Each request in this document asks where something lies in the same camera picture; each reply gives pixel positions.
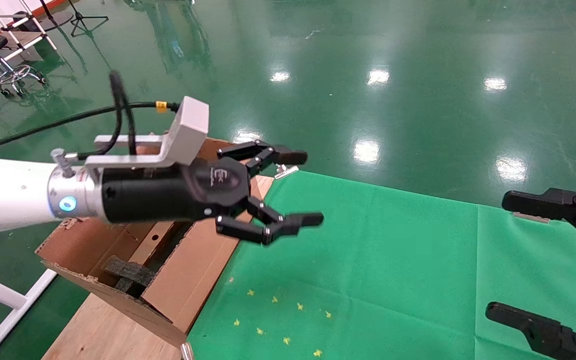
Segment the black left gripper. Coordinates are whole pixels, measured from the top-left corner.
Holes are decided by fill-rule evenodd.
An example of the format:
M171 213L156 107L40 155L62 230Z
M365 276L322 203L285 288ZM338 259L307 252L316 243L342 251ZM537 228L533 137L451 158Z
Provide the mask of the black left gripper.
M272 164L301 166L307 152L254 140L220 148L217 157L166 168L105 169L100 191L105 218L117 224L215 218L217 234L263 246L322 225L321 212L281 214L250 196L250 176ZM263 226L234 218L243 210Z

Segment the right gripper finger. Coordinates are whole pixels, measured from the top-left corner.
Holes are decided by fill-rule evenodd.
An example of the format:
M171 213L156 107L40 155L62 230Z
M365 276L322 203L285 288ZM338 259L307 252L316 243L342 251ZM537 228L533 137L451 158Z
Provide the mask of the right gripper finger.
M576 191L550 187L542 194L511 190L504 194L502 208L533 217L567 221L576 228Z
M500 302L486 306L486 317L522 332L535 353L554 360L576 360L576 332L559 321Z

